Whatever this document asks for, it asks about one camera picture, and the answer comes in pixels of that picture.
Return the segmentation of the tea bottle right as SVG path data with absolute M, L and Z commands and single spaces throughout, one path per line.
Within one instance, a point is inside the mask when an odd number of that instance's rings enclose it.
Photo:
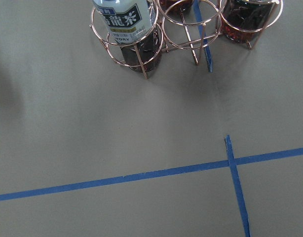
M 257 4 L 255 1 L 228 0 L 224 10 L 222 31 L 231 40 L 245 43 L 251 41 L 254 33 L 241 32 L 244 30 L 257 30 L 265 25 L 265 21 L 271 12 L 271 4 Z

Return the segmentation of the tea bottle left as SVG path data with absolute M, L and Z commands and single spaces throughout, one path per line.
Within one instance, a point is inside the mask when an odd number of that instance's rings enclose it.
M 136 72 L 142 72 L 139 58 L 130 43 L 141 39 L 152 28 L 155 10 L 150 0 L 94 0 L 93 5 L 101 13 L 108 32 L 114 40 L 123 44 L 120 48 L 126 64 Z M 158 30 L 154 29 L 145 39 L 137 43 L 142 62 L 147 72 L 154 70 L 161 60 L 156 54 L 160 48 Z

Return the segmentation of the tea bottle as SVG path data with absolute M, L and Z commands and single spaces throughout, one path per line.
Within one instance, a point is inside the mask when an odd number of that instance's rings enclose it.
M 244 30 L 257 30 L 265 25 L 265 21 L 271 12 L 271 4 L 257 4 L 255 1 L 228 0 L 224 10 L 222 31 L 231 40 L 245 43 L 251 41 L 254 33 L 241 32 Z
M 120 48 L 126 64 L 136 72 L 142 72 L 139 58 L 130 43 L 141 39 L 152 28 L 155 10 L 150 0 L 94 0 L 93 5 L 101 13 L 108 32 L 114 40 L 123 44 Z M 161 60 L 156 54 L 160 48 L 158 30 L 154 29 L 145 39 L 137 43 L 142 62 L 147 72 L 154 70 Z
M 192 7 L 193 2 L 194 0 L 160 0 L 159 4 L 163 11 L 168 10 L 172 6 L 170 12 L 179 13 L 180 11 L 188 11 Z

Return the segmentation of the tea bottle front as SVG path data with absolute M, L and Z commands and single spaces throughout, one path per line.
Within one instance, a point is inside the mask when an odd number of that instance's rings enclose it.
M 194 0 L 160 0 L 159 4 L 163 11 L 168 10 L 172 6 L 170 12 L 179 13 L 180 11 L 188 11 L 192 7 L 193 2 Z

